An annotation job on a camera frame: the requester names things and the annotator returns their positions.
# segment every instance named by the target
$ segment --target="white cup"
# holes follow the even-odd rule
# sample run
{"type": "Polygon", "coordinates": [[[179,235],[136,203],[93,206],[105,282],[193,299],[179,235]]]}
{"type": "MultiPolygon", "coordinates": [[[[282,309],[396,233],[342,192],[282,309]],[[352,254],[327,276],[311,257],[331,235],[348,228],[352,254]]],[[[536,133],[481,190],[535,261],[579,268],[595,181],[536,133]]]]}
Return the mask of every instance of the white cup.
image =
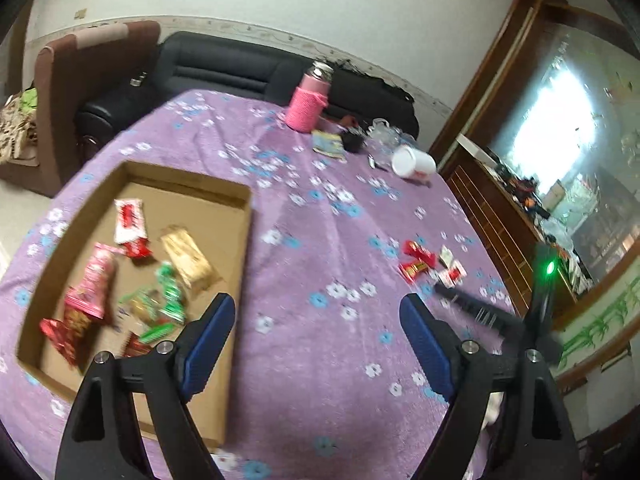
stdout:
{"type": "Polygon", "coordinates": [[[391,158],[391,168],[400,178],[426,182],[436,172],[436,161],[429,153],[402,145],[391,158]]]}

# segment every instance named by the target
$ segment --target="purple tablecloth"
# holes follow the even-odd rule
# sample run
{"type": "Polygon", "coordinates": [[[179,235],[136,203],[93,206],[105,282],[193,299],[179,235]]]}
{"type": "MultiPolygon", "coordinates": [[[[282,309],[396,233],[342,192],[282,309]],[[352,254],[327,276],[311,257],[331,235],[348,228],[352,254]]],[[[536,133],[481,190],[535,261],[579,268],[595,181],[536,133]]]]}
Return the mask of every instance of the purple tablecloth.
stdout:
{"type": "MultiPolygon", "coordinates": [[[[265,102],[191,91],[120,134],[89,162],[29,232],[0,284],[0,417],[31,465],[52,479],[69,405],[25,374],[15,345],[30,295],[67,223],[97,184],[133,158],[248,184],[252,240],[232,369],[228,439],[214,458],[229,479],[408,478],[447,405],[404,337],[398,306],[418,292],[459,336],[489,350],[486,329],[398,273],[399,244],[446,244],[463,286],[510,300],[478,236],[439,176],[430,187],[313,152],[311,136],[265,102]]],[[[158,478],[170,478],[145,441],[158,478]]],[[[469,466],[482,473],[486,436],[469,466]]]]}

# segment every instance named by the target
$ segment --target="decorative wall border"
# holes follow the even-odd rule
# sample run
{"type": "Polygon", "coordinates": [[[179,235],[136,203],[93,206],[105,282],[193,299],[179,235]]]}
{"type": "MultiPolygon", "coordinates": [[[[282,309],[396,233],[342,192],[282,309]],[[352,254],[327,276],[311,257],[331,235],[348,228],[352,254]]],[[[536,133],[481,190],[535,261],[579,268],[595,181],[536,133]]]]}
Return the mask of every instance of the decorative wall border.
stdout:
{"type": "Polygon", "coordinates": [[[417,86],[411,84],[381,66],[370,63],[353,54],[349,54],[338,48],[334,48],[319,41],[310,40],[303,36],[290,34],[275,28],[263,27],[251,23],[234,22],[231,20],[220,20],[218,18],[201,18],[196,16],[131,16],[126,18],[115,18],[113,20],[100,20],[97,22],[82,23],[73,27],[63,28],[30,40],[25,46],[25,70],[23,84],[29,85],[33,79],[33,65],[35,57],[40,49],[49,41],[62,38],[69,33],[75,32],[82,28],[95,27],[99,25],[107,25],[110,23],[126,23],[137,20],[155,20],[160,23],[161,33],[160,41],[177,32],[178,30],[187,30],[189,32],[200,32],[210,34],[212,36],[220,36],[232,40],[247,41],[249,43],[257,43],[265,46],[272,46],[294,54],[311,58],[326,58],[330,61],[349,59],[351,63],[361,72],[368,75],[382,78],[391,85],[398,86],[411,94],[417,105],[429,108],[441,118],[447,119],[451,114],[451,108],[439,99],[427,94],[417,86]]]}

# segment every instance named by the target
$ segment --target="gold candy wrapper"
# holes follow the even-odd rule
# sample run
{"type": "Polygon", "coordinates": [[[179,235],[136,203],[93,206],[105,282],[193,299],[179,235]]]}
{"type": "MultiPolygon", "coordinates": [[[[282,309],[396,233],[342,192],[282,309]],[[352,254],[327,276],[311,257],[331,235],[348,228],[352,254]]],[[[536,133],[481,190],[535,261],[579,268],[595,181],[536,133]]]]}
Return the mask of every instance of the gold candy wrapper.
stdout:
{"type": "Polygon", "coordinates": [[[160,241],[182,282],[194,296],[220,278],[184,227],[169,226],[160,241]]]}

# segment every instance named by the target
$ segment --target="red candy wrapper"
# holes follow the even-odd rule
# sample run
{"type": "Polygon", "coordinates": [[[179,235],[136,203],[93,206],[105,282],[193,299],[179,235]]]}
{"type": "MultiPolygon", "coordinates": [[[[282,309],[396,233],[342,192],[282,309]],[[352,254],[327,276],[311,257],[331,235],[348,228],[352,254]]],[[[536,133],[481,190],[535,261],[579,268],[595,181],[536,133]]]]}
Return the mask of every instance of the red candy wrapper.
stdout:
{"type": "Polygon", "coordinates": [[[429,266],[422,260],[414,260],[408,264],[400,264],[398,265],[398,269],[400,270],[400,274],[410,285],[414,283],[415,277],[429,269],[429,266]]]}
{"type": "Polygon", "coordinates": [[[118,209],[115,242],[124,246],[127,257],[132,260],[151,256],[151,250],[147,247],[149,240],[146,236],[145,217],[142,214],[142,200],[116,200],[115,205],[118,209]]]}
{"type": "Polygon", "coordinates": [[[66,305],[95,319],[104,319],[104,301],[109,282],[116,270],[116,253],[122,254],[123,251],[104,244],[95,245],[82,281],[76,286],[70,286],[65,294],[66,305]]]}
{"type": "Polygon", "coordinates": [[[426,263],[431,269],[435,269],[436,267],[438,256],[431,251],[428,251],[417,242],[412,240],[405,241],[402,246],[402,252],[426,263]]]}
{"type": "Polygon", "coordinates": [[[459,261],[455,260],[451,264],[451,268],[443,270],[438,273],[440,281],[448,288],[452,288],[462,281],[462,278],[466,276],[465,268],[459,261]]]}
{"type": "Polygon", "coordinates": [[[51,341],[53,347],[62,354],[71,366],[78,366],[76,351],[78,344],[84,338],[91,326],[92,319],[84,312],[65,305],[62,321],[57,319],[43,319],[40,330],[51,341]]]}
{"type": "Polygon", "coordinates": [[[123,244],[125,254],[127,258],[132,260],[141,260],[142,258],[148,258],[151,256],[151,250],[146,246],[149,240],[146,238],[138,238],[133,242],[126,242],[123,244]]]}

